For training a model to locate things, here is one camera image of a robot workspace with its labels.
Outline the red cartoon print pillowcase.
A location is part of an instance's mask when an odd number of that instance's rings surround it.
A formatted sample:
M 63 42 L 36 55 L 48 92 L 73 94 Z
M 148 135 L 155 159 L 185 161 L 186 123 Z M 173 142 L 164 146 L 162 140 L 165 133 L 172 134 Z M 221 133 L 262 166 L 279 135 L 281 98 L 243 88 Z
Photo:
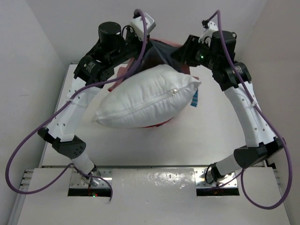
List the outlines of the red cartoon print pillowcase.
M 152 41 L 152 44 L 153 44 L 153 46 L 147 52 L 145 59 L 142 63 L 142 67 L 138 73 L 140 73 L 144 70 L 156 67 L 158 65 L 166 64 L 166 65 L 169 65 L 172 68 L 174 68 L 179 73 L 191 75 L 188 66 L 184 66 L 171 58 L 171 53 L 178 49 L 177 46 L 170 45 L 169 43 L 164 43 L 164 42 L 160 42 L 160 41 Z

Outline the white pillow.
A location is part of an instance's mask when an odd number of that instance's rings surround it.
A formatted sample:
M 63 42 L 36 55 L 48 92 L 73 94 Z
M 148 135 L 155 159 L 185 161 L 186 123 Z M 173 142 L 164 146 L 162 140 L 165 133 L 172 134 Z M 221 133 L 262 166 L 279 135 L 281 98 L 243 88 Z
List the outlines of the white pillow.
M 169 65 L 158 65 L 123 81 L 105 96 L 93 122 L 111 128 L 145 128 L 176 117 L 201 82 Z

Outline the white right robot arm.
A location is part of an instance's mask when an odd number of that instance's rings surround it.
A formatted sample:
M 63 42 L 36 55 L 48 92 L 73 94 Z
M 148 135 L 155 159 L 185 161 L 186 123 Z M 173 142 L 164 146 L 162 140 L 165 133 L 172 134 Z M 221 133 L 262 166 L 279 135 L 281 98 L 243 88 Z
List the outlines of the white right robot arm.
M 210 173 L 205 176 L 207 183 L 217 182 L 238 169 L 262 162 L 283 148 L 282 142 L 254 108 L 254 103 L 244 90 L 247 88 L 250 96 L 255 96 L 248 68 L 238 61 L 233 62 L 234 69 L 230 67 L 219 31 L 212 33 L 209 44 L 199 41 L 197 36 L 189 35 L 184 45 L 174 51 L 171 57 L 187 66 L 202 65 L 212 71 L 212 77 L 230 100 L 245 136 L 245 146 L 209 166 Z

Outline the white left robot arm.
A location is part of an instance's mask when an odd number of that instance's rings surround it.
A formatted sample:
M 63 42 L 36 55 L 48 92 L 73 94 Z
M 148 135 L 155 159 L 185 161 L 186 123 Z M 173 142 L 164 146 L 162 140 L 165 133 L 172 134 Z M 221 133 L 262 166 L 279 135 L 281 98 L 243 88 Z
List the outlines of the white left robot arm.
M 139 66 L 146 50 L 149 33 L 155 27 L 149 22 L 132 20 L 124 29 L 116 22 L 104 22 L 98 27 L 99 40 L 79 61 L 71 87 L 61 112 L 38 135 L 52 145 L 59 154 L 68 157 L 84 174 L 96 169 L 85 148 L 86 143 L 75 135 L 75 131 L 92 99 L 114 75 L 114 69 L 125 61 L 135 58 L 136 63 L 126 76 Z

